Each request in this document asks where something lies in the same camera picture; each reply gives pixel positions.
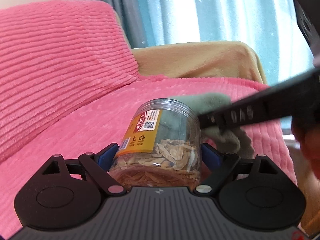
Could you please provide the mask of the person's right hand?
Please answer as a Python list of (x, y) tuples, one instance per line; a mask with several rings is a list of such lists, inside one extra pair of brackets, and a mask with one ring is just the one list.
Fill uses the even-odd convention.
[(302, 154), (309, 161), (316, 178), (319, 179), (319, 122), (293, 117), (291, 130), (300, 144)]

